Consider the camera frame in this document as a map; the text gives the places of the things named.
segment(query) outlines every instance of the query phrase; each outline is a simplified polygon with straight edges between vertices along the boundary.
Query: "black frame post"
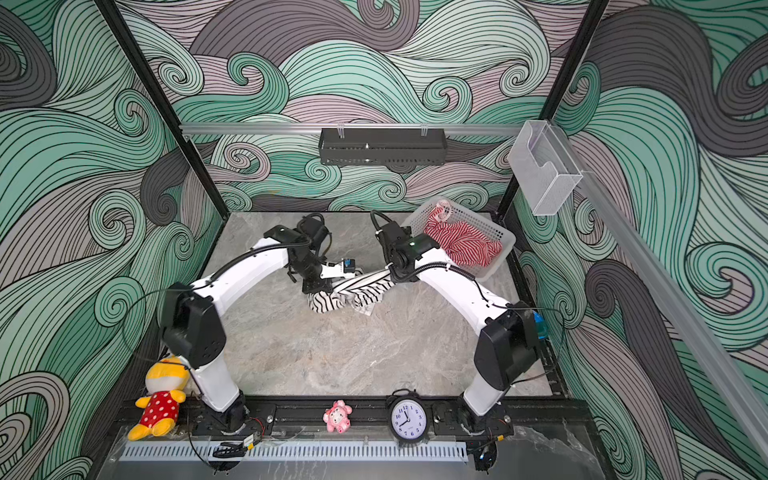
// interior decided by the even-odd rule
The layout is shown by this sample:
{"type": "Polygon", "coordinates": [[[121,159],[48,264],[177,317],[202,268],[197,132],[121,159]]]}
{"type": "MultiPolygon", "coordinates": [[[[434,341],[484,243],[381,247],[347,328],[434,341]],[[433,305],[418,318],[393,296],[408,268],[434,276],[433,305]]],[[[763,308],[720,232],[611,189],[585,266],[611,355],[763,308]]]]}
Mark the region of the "black frame post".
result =
{"type": "MultiPolygon", "coordinates": [[[[587,53],[589,42],[592,41],[595,31],[598,29],[598,24],[603,18],[606,7],[608,7],[609,0],[591,0],[587,7],[584,18],[581,20],[576,35],[571,41],[571,46],[568,49],[568,53],[565,55],[565,62],[558,72],[558,76],[554,80],[552,90],[547,96],[547,101],[544,103],[544,107],[541,108],[541,113],[538,116],[539,120],[552,121],[554,114],[558,111],[560,102],[565,96],[565,92],[571,85],[573,77],[576,75],[576,71],[581,65],[581,59],[584,58],[584,54],[587,53]]],[[[520,183],[514,176],[509,181],[507,190],[504,192],[502,201],[498,203],[498,209],[496,213],[504,218],[507,215],[507,211],[512,206],[512,199],[515,198],[515,194],[518,192],[520,183]]]]}
{"type": "Polygon", "coordinates": [[[194,144],[185,139],[182,135],[179,117],[176,115],[174,108],[166,98],[165,93],[160,86],[160,82],[157,81],[152,73],[147,59],[144,57],[144,54],[141,53],[141,49],[134,36],[131,34],[128,25],[125,23],[123,15],[120,14],[118,6],[114,3],[114,0],[94,0],[94,2],[101,12],[101,15],[104,17],[104,20],[107,22],[107,25],[109,25],[110,30],[112,30],[112,34],[118,40],[118,44],[120,44],[128,61],[136,71],[139,80],[147,89],[150,99],[154,103],[157,111],[160,112],[160,116],[173,134],[176,143],[179,144],[181,153],[184,154],[192,167],[192,170],[197,174],[197,178],[200,179],[203,188],[208,193],[211,201],[214,202],[214,206],[216,207],[216,210],[218,210],[219,215],[226,221],[230,216],[230,211],[224,203],[224,199],[221,197],[219,190],[216,188],[216,184],[210,177],[208,170],[205,168],[203,159],[200,157],[194,144]]]}

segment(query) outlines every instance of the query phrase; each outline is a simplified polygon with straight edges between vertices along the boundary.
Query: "stuffed toy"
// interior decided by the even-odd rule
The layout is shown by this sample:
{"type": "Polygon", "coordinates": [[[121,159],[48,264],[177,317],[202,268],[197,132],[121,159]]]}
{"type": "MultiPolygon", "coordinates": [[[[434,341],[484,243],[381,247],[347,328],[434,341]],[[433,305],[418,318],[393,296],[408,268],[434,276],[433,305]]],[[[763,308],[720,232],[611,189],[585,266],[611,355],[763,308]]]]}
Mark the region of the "stuffed toy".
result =
{"type": "Polygon", "coordinates": [[[144,377],[150,396],[141,397],[136,406],[144,409],[141,421],[128,433],[128,440],[139,440],[147,435],[161,437],[176,426],[179,404],[187,399],[181,390],[190,378],[181,361],[171,356],[155,363],[144,377]]]}
{"type": "Polygon", "coordinates": [[[349,419],[347,415],[352,413],[352,407],[344,405],[343,400],[333,403],[333,407],[330,410],[326,410],[323,415],[323,421],[326,423],[326,428],[329,432],[338,430],[339,433],[344,433],[349,430],[349,419]]]}

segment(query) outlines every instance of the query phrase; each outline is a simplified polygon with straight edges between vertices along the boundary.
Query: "clear plastic holder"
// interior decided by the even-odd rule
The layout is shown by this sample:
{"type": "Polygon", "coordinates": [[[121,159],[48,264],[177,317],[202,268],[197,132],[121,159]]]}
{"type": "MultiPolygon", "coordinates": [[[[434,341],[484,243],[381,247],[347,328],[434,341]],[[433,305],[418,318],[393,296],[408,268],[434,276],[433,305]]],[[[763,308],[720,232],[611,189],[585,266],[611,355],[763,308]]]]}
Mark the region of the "clear plastic holder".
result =
{"type": "Polygon", "coordinates": [[[507,160],[531,212],[555,215],[582,178],[565,132],[546,120],[528,120],[507,160]]]}

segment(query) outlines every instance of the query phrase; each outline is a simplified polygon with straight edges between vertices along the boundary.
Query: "yellow plush toy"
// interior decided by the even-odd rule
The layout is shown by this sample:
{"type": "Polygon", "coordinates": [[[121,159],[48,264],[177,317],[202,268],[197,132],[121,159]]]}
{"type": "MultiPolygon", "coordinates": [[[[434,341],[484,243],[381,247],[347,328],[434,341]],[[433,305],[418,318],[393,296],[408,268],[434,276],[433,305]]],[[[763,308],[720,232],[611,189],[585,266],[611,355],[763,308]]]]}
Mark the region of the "yellow plush toy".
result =
{"type": "Polygon", "coordinates": [[[136,406],[144,409],[141,421],[128,433],[128,440],[142,439],[147,435],[161,437],[176,425],[179,404],[187,399],[181,390],[187,384],[190,373],[175,357],[155,363],[144,377],[150,396],[141,397],[136,406]]]}

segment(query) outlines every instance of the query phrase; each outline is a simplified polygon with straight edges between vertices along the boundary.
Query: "blue object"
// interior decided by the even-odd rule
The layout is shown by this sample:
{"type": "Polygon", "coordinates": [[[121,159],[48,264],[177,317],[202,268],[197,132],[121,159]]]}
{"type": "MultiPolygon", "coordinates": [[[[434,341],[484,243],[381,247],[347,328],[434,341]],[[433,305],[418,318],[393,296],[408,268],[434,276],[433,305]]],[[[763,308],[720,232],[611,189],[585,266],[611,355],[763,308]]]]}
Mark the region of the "blue object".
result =
{"type": "Polygon", "coordinates": [[[538,333],[538,339],[541,340],[547,338],[548,330],[544,317],[539,315],[538,312],[533,312],[533,317],[536,320],[536,333],[538,333]]]}

